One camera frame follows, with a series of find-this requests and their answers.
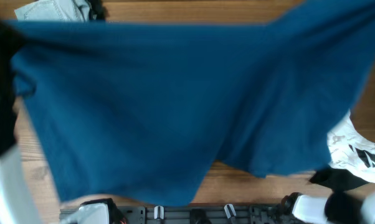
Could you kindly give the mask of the blue shirt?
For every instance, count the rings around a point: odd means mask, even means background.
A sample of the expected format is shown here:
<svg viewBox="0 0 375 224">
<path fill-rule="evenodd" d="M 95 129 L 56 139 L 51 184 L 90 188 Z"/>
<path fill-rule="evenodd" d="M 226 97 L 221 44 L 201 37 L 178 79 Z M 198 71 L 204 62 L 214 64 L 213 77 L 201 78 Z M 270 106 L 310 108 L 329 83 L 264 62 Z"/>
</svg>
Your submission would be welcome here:
<svg viewBox="0 0 375 224">
<path fill-rule="evenodd" d="M 305 1 L 267 24 L 14 21 L 16 86 L 63 202 L 189 204 L 215 160 L 319 169 L 375 61 L 375 0 Z"/>
</svg>

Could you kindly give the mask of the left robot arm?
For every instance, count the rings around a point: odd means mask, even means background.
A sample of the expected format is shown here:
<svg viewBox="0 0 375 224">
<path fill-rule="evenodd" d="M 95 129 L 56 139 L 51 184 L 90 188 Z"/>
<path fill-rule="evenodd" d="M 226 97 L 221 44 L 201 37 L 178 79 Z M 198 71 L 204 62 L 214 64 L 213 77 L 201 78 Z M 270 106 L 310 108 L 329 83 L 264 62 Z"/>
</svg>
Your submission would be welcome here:
<svg viewBox="0 0 375 224">
<path fill-rule="evenodd" d="M 0 22 L 0 222 L 39 223 L 14 137 L 16 95 L 26 108 L 63 202 L 104 194 L 97 110 L 87 75 L 95 56 L 81 22 Z"/>
</svg>

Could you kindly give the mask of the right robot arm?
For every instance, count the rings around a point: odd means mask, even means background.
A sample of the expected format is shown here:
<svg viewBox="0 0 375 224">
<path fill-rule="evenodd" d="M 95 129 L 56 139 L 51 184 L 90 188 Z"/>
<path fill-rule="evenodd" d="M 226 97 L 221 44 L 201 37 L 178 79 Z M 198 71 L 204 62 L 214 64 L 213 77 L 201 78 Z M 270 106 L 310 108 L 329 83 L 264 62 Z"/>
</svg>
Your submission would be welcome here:
<svg viewBox="0 0 375 224">
<path fill-rule="evenodd" d="M 327 198 L 295 192 L 282 200 L 281 209 L 305 223 L 375 224 L 375 192 L 363 200 L 346 192 Z"/>
</svg>

